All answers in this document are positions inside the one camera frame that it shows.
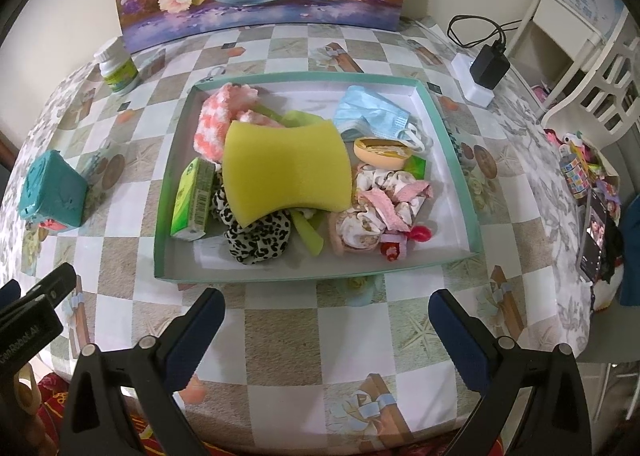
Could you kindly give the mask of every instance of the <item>black charger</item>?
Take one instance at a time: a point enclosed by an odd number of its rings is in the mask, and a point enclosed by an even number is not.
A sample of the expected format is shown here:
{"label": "black charger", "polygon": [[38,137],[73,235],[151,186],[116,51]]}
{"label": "black charger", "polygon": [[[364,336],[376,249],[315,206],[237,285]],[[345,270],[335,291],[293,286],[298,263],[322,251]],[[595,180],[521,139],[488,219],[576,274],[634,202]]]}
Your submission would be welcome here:
{"label": "black charger", "polygon": [[484,45],[469,68],[476,84],[493,90],[509,71],[511,63],[504,55],[504,46],[495,40],[492,46]]}
{"label": "black charger", "polygon": [[[454,23],[461,20],[486,21],[491,23],[495,27],[495,30],[482,40],[477,40],[470,43],[462,43],[460,42],[460,39],[457,37],[452,28]],[[469,14],[459,14],[458,16],[454,16],[451,19],[451,21],[449,22],[449,28],[447,29],[447,35],[454,43],[456,43],[458,46],[461,46],[462,48],[473,48],[474,46],[479,45],[480,43],[492,38],[495,34],[498,34],[498,39],[494,41],[493,45],[484,45],[482,47],[482,50],[480,50],[478,57],[469,68],[471,77],[473,77],[476,84],[484,88],[488,88],[489,90],[493,90],[500,82],[500,79],[502,79],[502,77],[504,77],[504,75],[507,73],[511,66],[511,63],[509,62],[509,59],[507,59],[504,55],[504,51],[507,46],[507,36],[505,34],[505,31],[516,29],[505,29],[503,27],[519,22],[520,20],[516,20],[505,23],[503,25],[498,25],[493,20],[485,18],[484,16],[472,16]]]}

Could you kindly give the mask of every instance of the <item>green tissue pack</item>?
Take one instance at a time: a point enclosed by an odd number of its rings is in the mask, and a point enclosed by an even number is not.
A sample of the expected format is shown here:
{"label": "green tissue pack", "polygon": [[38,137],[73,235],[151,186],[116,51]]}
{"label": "green tissue pack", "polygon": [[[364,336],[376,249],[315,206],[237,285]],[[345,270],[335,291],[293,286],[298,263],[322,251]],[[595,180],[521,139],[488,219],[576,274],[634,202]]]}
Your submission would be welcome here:
{"label": "green tissue pack", "polygon": [[215,176],[215,166],[201,158],[184,170],[171,219],[172,238],[194,241],[204,236]]}

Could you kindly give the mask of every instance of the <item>screw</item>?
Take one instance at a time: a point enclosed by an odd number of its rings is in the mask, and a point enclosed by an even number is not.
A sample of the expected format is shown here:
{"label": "screw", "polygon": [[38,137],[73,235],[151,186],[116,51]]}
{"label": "screw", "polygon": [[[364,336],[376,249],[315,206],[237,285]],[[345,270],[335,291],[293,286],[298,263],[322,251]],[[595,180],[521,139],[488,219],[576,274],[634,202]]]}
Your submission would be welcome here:
{"label": "screw", "polygon": [[513,350],[515,345],[515,341],[511,337],[507,337],[507,335],[498,339],[498,346],[503,350]]}
{"label": "screw", "polygon": [[143,350],[148,350],[156,345],[156,338],[153,335],[147,335],[143,337],[138,342],[138,346],[140,346]]}
{"label": "screw", "polygon": [[564,342],[558,344],[558,349],[560,350],[560,353],[563,353],[564,355],[572,355],[574,353],[574,351],[571,349],[571,346]]}
{"label": "screw", "polygon": [[81,351],[85,357],[90,357],[95,353],[95,344],[87,344]]}

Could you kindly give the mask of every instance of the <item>bottle cap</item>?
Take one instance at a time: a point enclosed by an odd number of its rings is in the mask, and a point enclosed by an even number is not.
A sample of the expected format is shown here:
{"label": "bottle cap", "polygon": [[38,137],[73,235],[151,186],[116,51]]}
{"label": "bottle cap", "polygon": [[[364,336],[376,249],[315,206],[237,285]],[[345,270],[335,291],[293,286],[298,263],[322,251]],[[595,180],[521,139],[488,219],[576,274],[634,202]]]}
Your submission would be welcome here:
{"label": "bottle cap", "polygon": [[102,45],[94,54],[94,58],[98,62],[105,62],[126,53],[127,51],[124,48],[122,36],[118,36],[117,38],[110,39],[104,43],[104,45]]}

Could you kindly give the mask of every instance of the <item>pill bottle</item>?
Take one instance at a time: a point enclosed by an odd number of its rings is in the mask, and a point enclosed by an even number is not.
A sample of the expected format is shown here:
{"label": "pill bottle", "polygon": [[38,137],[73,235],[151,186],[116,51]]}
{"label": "pill bottle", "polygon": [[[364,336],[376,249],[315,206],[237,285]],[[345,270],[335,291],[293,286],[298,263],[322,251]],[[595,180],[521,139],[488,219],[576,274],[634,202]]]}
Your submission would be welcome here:
{"label": "pill bottle", "polygon": [[114,94],[129,93],[140,83],[140,74],[130,53],[124,48],[122,36],[104,43],[94,58],[100,64],[104,81]]}

